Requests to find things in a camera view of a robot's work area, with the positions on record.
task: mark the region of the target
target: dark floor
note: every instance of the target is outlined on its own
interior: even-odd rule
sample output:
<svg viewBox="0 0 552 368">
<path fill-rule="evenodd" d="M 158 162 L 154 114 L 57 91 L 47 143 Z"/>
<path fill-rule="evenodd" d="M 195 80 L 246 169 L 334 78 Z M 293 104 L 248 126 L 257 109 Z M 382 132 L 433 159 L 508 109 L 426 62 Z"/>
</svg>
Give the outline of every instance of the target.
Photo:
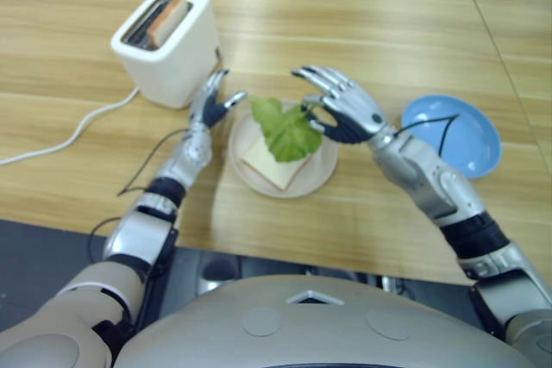
<svg viewBox="0 0 552 368">
<path fill-rule="evenodd" d="M 31 316 L 47 299 L 89 264 L 87 235 L 51 228 L 37 228 L 12 221 L 0 221 L 0 331 Z M 104 238 L 95 237 L 92 251 L 100 256 Z M 374 275 L 354 273 L 249 257 L 218 256 L 198 250 L 176 249 L 172 269 L 160 304 L 154 305 L 160 317 L 172 313 L 198 294 L 198 274 L 211 258 L 236 263 L 241 278 L 268 274 L 317 274 L 355 278 L 376 284 Z M 480 327 L 467 287 L 399 279 L 398 292 L 431 308 L 441 310 Z"/>
</svg>

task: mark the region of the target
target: bread slice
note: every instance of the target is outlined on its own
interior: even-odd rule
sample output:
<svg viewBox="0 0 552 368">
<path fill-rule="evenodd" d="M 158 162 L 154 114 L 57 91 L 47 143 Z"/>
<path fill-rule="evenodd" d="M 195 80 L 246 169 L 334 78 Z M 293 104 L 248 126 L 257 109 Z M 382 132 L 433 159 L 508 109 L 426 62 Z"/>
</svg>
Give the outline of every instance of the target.
<svg viewBox="0 0 552 368">
<path fill-rule="evenodd" d="M 310 156 L 290 163 L 279 163 L 260 137 L 242 156 L 241 160 L 258 172 L 266 181 L 284 191 Z"/>
<path fill-rule="evenodd" d="M 161 47 L 187 14 L 187 0 L 172 0 L 147 28 L 149 42 L 156 48 Z"/>
</svg>

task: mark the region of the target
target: cable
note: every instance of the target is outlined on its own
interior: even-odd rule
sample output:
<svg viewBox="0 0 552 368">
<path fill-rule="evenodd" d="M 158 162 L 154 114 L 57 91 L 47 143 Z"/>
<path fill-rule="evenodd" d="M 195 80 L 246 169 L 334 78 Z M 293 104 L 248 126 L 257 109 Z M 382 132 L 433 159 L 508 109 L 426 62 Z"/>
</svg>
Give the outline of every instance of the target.
<svg viewBox="0 0 552 368">
<path fill-rule="evenodd" d="M 441 142 L 439 143 L 439 157 L 441 157 L 442 149 L 445 145 L 445 140 L 447 138 L 447 133 L 449 132 L 450 124 L 452 124 L 454 122 L 454 120 L 456 118 L 458 118 L 459 116 L 460 116 L 460 114 L 454 114 L 454 115 L 450 115 L 450 116 L 444 116 L 444 117 L 441 117 L 441 118 L 431 118 L 430 120 L 423 120 L 423 121 L 413 122 L 412 124 L 408 124 L 407 126 L 402 127 L 401 129 L 399 129 L 395 133 L 395 137 L 397 137 L 400 133 L 404 132 L 405 130 L 416 127 L 418 125 L 422 125 L 422 124 L 429 123 L 429 122 L 446 121 L 447 125 L 445 126 L 445 129 L 442 131 Z"/>
<path fill-rule="evenodd" d="M 101 222 L 99 222 L 88 234 L 88 240 L 86 241 L 86 251 L 88 252 L 88 259 L 90 260 L 90 263 L 96 263 L 97 261 L 92 257 L 92 239 L 94 237 L 94 234 L 102 228 L 107 223 L 111 223 L 112 221 L 119 221 L 121 220 L 121 217 L 110 217 L 109 219 L 105 219 Z"/>
<path fill-rule="evenodd" d="M 451 117 L 448 120 L 447 125 L 445 126 L 445 129 L 442 131 L 441 143 L 439 143 L 439 157 L 441 157 L 442 155 L 442 148 L 445 146 L 445 139 L 447 138 L 447 132 L 449 131 L 450 124 L 452 124 L 456 118 L 458 118 L 458 115 Z"/>
<path fill-rule="evenodd" d="M 128 193 L 129 191 L 133 191 L 133 190 L 139 190 L 138 187 L 133 187 L 133 188 L 130 188 L 130 186 L 132 185 L 132 183 L 138 178 L 138 176 L 140 175 L 140 173 L 142 172 L 142 170 L 144 168 L 146 168 L 146 165 L 147 163 L 149 163 L 149 160 L 155 155 L 155 153 L 157 152 L 157 150 L 159 150 L 159 148 L 163 145 L 163 143 L 165 141 L 167 141 L 169 138 L 171 138 L 173 135 L 176 135 L 176 134 L 180 134 L 180 133 L 184 133 L 185 131 L 187 131 L 188 128 L 181 128 L 181 129 L 176 129 L 174 131 L 172 131 L 171 133 L 165 135 L 157 144 L 155 144 L 155 147 L 152 149 L 152 151 L 149 152 L 149 155 L 146 157 L 146 159 L 144 160 L 144 162 L 141 164 L 140 168 L 136 171 L 135 175 L 132 176 L 132 178 L 129 180 L 128 183 L 126 183 L 126 185 L 122 188 L 121 191 L 119 191 L 117 193 L 117 196 L 122 196 L 123 194 L 125 193 Z"/>
<path fill-rule="evenodd" d="M 72 133 L 71 137 L 69 137 L 66 141 L 62 142 L 61 144 L 58 144 L 57 146 L 45 148 L 43 150 L 37 150 L 37 151 L 31 151 L 29 153 L 24 153 L 20 155 L 16 155 L 15 157 L 11 157 L 9 159 L 3 159 L 0 160 L 0 165 L 7 165 L 10 163 L 15 163 L 16 161 L 21 161 L 22 159 L 30 159 L 31 157 L 38 157 L 40 155 L 46 155 L 50 153 L 55 153 L 56 151 L 62 150 L 64 148 L 69 147 L 73 142 L 77 140 L 77 138 L 82 134 L 83 129 L 85 129 L 86 124 L 95 116 L 98 116 L 100 114 L 103 114 L 104 112 L 111 111 L 113 109 L 120 108 L 130 101 L 138 94 L 138 88 L 134 88 L 132 92 L 129 93 L 129 95 L 124 98 L 122 101 L 118 103 L 112 103 L 110 105 L 106 105 L 105 107 L 98 108 L 93 110 L 90 114 L 85 116 L 81 122 L 78 124 L 77 128 L 75 128 L 75 131 Z"/>
<path fill-rule="evenodd" d="M 117 197 L 120 197 L 122 196 L 123 194 L 127 194 L 131 191 L 138 191 L 138 190 L 142 190 L 144 191 L 146 189 L 146 187 L 130 187 L 128 189 L 125 189 L 125 190 L 121 190 L 117 193 Z"/>
<path fill-rule="evenodd" d="M 154 156 L 155 152 L 159 149 L 159 147 L 161 147 L 161 145 L 167 141 L 169 138 L 171 138 L 173 135 L 175 134 L 179 134 L 179 133 L 184 133 L 185 131 L 187 131 L 188 128 L 181 128 L 181 129 L 177 129 L 175 131 L 172 131 L 171 133 L 165 135 L 156 145 L 155 147 L 152 149 L 152 151 L 149 153 L 149 155 L 146 157 L 146 159 L 144 160 L 144 162 L 142 163 L 141 167 L 138 169 L 138 171 L 135 173 L 135 175 L 130 179 L 130 181 L 127 183 L 127 185 L 124 186 L 124 188 L 119 191 L 117 193 L 117 196 L 122 196 L 123 194 L 126 194 L 126 193 L 129 193 L 130 191 L 137 191 L 137 190 L 145 190 L 146 187 L 140 187 L 140 186 L 136 186 L 136 187 L 130 187 L 130 185 L 132 185 L 132 183 L 138 178 L 138 176 L 140 175 L 141 171 L 146 167 L 147 163 L 149 162 L 149 160 Z M 96 232 L 104 225 L 106 225 L 107 223 L 110 223 L 112 221 L 115 221 L 115 220 L 121 220 L 121 217 L 111 217 L 109 219 L 105 219 L 101 222 L 99 222 L 91 231 L 90 233 L 88 234 L 88 240 L 86 241 L 86 251 L 88 252 L 88 259 L 90 260 L 91 263 L 96 263 L 96 260 L 92 257 L 92 239 L 94 237 L 94 234 L 96 234 Z"/>
</svg>

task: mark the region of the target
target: white power cord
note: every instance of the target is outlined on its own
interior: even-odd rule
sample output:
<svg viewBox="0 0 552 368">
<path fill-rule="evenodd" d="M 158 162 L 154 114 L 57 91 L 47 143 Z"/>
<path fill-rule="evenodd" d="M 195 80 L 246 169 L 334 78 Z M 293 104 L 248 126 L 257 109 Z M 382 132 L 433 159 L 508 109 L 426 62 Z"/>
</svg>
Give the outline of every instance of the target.
<svg viewBox="0 0 552 368">
<path fill-rule="evenodd" d="M 130 94 L 122 101 L 118 103 L 112 103 L 110 105 L 106 105 L 105 107 L 93 110 L 90 114 L 88 114 L 87 116 L 85 116 L 85 118 L 82 119 L 82 121 L 78 124 L 75 131 L 72 133 L 71 137 L 69 137 L 66 141 L 62 142 L 61 144 L 58 144 L 57 146 L 54 146 L 54 147 L 45 148 L 43 150 L 31 151 L 30 153 L 16 155 L 15 157 L 11 157 L 9 159 L 0 160 L 0 165 L 15 163 L 16 161 L 21 161 L 22 159 L 30 159 L 31 157 L 38 157 L 39 155 L 55 153 L 56 151 L 69 147 L 82 134 L 83 129 L 86 127 L 86 124 L 88 124 L 88 122 L 92 118 L 100 114 L 103 114 L 104 112 L 111 111 L 112 109 L 121 108 L 122 106 L 132 101 L 132 99 L 138 94 L 138 91 L 139 91 L 138 88 L 134 88 L 132 92 L 130 92 Z"/>
</svg>

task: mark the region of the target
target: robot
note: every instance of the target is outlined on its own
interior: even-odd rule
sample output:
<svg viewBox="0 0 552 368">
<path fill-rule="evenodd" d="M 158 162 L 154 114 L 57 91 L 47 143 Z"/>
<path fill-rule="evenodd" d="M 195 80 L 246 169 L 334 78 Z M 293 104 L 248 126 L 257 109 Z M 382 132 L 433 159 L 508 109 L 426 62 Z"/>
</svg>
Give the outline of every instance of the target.
<svg viewBox="0 0 552 368">
<path fill-rule="evenodd" d="M 269 276 L 224 285 L 131 337 L 145 286 L 173 249 L 179 206 L 210 162 L 210 129 L 247 95 L 216 102 L 226 73 L 198 91 L 189 129 L 108 238 L 103 260 L 0 333 L 0 367 L 552 366 L 552 291 L 471 184 L 387 123 L 357 83 L 314 65 L 292 71 L 321 92 L 304 109 L 321 107 L 337 125 L 308 112 L 310 125 L 338 142 L 366 142 L 389 181 L 441 229 L 475 281 L 471 297 L 488 333 L 353 281 Z"/>
</svg>

